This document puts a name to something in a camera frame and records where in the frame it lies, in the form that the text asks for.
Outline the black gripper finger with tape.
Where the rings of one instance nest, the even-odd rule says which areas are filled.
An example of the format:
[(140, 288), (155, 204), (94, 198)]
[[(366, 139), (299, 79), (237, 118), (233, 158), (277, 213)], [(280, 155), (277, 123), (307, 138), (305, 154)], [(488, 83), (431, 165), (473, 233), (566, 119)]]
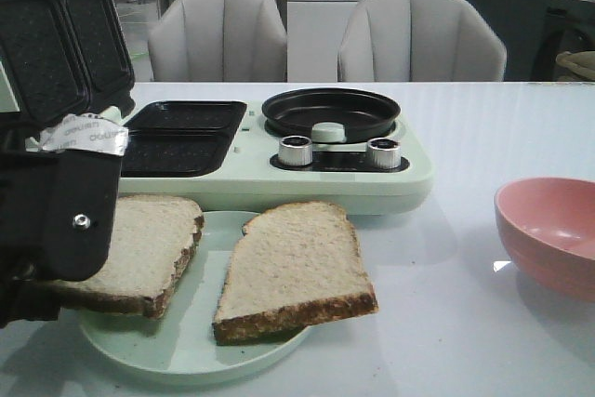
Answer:
[(38, 153), (57, 164), (53, 178), (42, 176), (51, 190), (35, 276), (83, 281), (108, 257), (128, 129), (94, 113), (27, 124)]

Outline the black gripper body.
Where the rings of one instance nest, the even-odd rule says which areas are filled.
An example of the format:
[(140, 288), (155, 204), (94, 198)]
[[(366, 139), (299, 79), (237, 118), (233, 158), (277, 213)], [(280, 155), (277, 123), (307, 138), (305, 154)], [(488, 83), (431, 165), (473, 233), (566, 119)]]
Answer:
[(1, 114), (1, 326), (16, 320), (55, 319), (60, 307), (29, 289), (44, 276), (49, 181), (57, 161), (25, 150), (41, 130), (21, 112)]

